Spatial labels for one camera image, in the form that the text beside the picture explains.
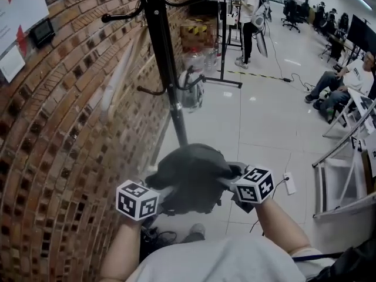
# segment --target black monitor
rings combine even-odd
[[[376,33],[357,16],[352,18],[347,39],[363,51],[376,53]]]

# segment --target white t-shirt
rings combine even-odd
[[[244,1],[247,5],[253,6],[253,13],[250,14],[248,9],[242,6],[241,11],[240,11],[240,23],[249,23],[252,21],[252,16],[259,9],[260,0],[244,0]]]
[[[356,59],[349,64],[347,70],[349,70],[349,72],[343,77],[345,86],[349,86],[368,96],[374,83],[374,75],[372,72],[364,71],[363,61],[361,59]]]
[[[305,249],[294,257],[321,254]],[[331,259],[295,263],[265,237],[175,244],[147,257],[126,282],[305,282]]]

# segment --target white cube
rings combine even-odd
[[[116,210],[134,220],[157,213],[159,193],[128,180],[116,189]]]
[[[234,183],[239,200],[245,203],[261,204],[274,189],[271,170],[249,167],[250,171]]]

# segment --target yellow and black floor tape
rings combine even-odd
[[[242,75],[261,76],[262,78],[272,78],[272,79],[283,80],[283,78],[275,78],[274,76],[267,76],[267,75],[254,74],[254,73],[248,73],[248,72],[238,72],[238,71],[230,71],[230,70],[226,70],[226,72],[235,73],[235,74],[242,74]]]

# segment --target white power strip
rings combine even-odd
[[[288,177],[288,180],[285,181],[287,193],[288,193],[288,195],[292,195],[296,192],[296,187],[295,187],[295,183],[294,183],[294,180],[293,180],[292,173],[286,172],[286,173],[283,174],[284,179],[286,179],[287,177]]]

